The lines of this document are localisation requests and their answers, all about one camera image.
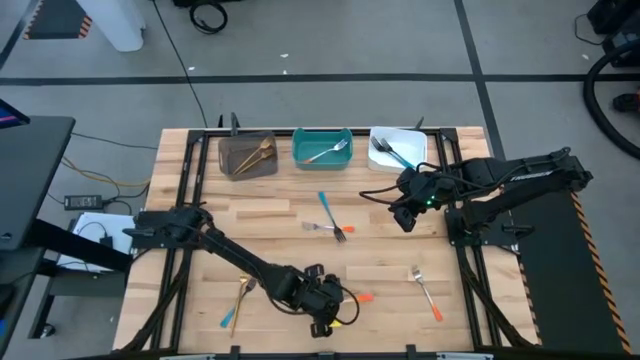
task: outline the wooden table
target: wooden table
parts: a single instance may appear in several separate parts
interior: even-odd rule
[[[481,127],[457,130],[464,159],[489,156]],[[175,203],[187,132],[163,131],[147,210],[165,210]],[[429,142],[427,157],[437,164],[433,144]],[[338,172],[299,170],[291,160],[290,138],[279,137],[277,146],[276,175],[231,182],[219,171],[217,140],[213,139],[202,195],[207,202],[204,208],[227,236],[265,260],[299,269],[322,263],[344,286],[373,293],[375,301],[361,304],[360,318],[354,325],[335,329],[329,338],[313,339],[310,317],[278,312],[258,288],[244,300],[231,338],[230,330],[220,328],[219,323],[237,296],[240,271],[215,255],[197,251],[191,265],[180,353],[228,353],[231,345],[240,345],[243,353],[404,352],[407,344],[415,344],[418,351],[471,350],[460,273],[442,211],[429,210],[418,218],[413,232],[404,233],[384,205],[360,198],[358,191],[391,186],[397,177],[367,168],[366,137],[354,138],[354,157],[346,170]],[[192,177],[187,199],[193,182]],[[302,221],[328,223],[318,191],[327,194],[339,224],[356,227],[354,234],[347,234],[345,244],[337,245],[331,232],[302,229]],[[392,200],[398,194],[392,192],[383,198]],[[150,251],[133,265],[114,348],[131,340],[156,305],[165,252]],[[484,257],[494,300],[525,338],[537,342],[515,256],[485,247]],[[443,322],[435,321],[422,290],[413,281],[410,268],[414,264],[422,269]],[[479,301],[476,304],[481,310]],[[341,318],[349,319],[354,309],[353,304],[343,305]],[[487,342],[484,311],[478,314]],[[168,345],[172,315],[170,308],[163,346]]]

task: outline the black metal frame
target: black metal frame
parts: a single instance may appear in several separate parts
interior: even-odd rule
[[[277,137],[290,137],[293,134],[294,129],[269,129],[272,131]],[[451,146],[453,161],[459,162],[462,161],[462,153],[460,152],[460,144],[458,143],[457,131],[455,128],[433,128],[433,129],[413,129],[417,131],[423,132],[425,135],[432,137],[435,139],[436,150],[438,152],[438,158],[440,163],[443,164],[444,171],[449,171],[448,167],[448,159],[446,155],[445,143],[448,142]],[[185,155],[182,164],[182,172],[180,176],[180,184],[178,187],[178,194],[176,197],[176,206],[185,205],[185,196],[187,190],[187,184],[189,181],[189,171],[191,168],[191,161],[193,158],[193,153],[195,151],[196,144],[201,144],[200,146],[200,156],[198,161],[198,168],[196,171],[196,179],[195,179],[195,187],[193,191],[193,197],[191,200],[192,204],[200,204],[201,203],[201,195],[202,195],[202,187],[203,180],[206,171],[206,162],[207,155],[209,149],[209,142],[211,138],[214,137],[229,137],[235,134],[243,134],[255,132],[258,130],[247,130],[247,129],[232,129],[229,131],[227,129],[216,129],[216,130],[190,130],[187,135],[187,144],[185,149]],[[309,129],[308,131],[327,131],[327,129]],[[354,136],[369,136],[370,129],[368,128],[355,128],[351,129],[351,132]],[[159,299],[162,299],[166,294],[169,287],[169,284],[173,275],[173,267],[175,262],[175,253],[176,248],[178,247],[176,244],[164,244],[163,247],[168,248],[167,257],[165,261],[164,271],[162,275],[161,289],[159,294]],[[462,269],[464,264],[468,264],[468,260],[466,258],[466,251],[463,247],[456,247],[455,249],[456,255],[458,257],[458,265]],[[482,254],[482,248],[480,246],[472,247],[472,251],[474,254],[474,260],[476,264],[476,272],[478,276],[478,280],[482,285],[485,293],[491,297],[491,290],[488,282],[486,266],[484,263],[484,257]],[[192,258],[191,250],[184,250],[183,254],[183,264],[186,262],[187,269],[190,268]],[[465,298],[465,307],[467,311],[467,317],[469,321],[469,329],[471,332],[471,338],[473,342],[474,349],[480,348],[483,346],[482,336],[480,333],[480,326],[478,322],[478,314],[475,306],[474,293],[469,284],[465,281],[464,277],[461,273],[462,286]],[[182,319],[184,315],[184,307],[185,307],[185,299],[187,293],[188,281],[185,281],[183,286],[180,288],[175,307],[175,315],[173,319],[172,329],[171,329],[171,342],[169,349],[178,351],[178,346],[180,342],[180,334],[182,330]],[[487,322],[489,325],[489,333],[491,337],[491,345],[493,346],[501,346],[500,340],[500,332],[498,330],[498,326],[496,325],[494,319],[489,315],[488,311],[486,313]],[[162,327],[163,321],[158,323],[151,338],[150,349],[157,350],[160,349],[160,339],[162,336]],[[216,358],[238,358],[239,347],[232,347],[229,354],[216,354]],[[317,359],[319,354],[263,354],[259,355],[264,358],[288,358],[295,357],[301,358],[305,356],[309,356]],[[341,358],[348,358],[353,356],[354,358],[361,358],[362,356],[369,358],[402,358],[406,359],[408,356],[410,358],[420,358],[420,357],[429,357],[433,358],[435,353],[418,353],[415,351],[415,346],[412,344],[407,345],[406,353],[371,353],[371,354],[340,354]]]

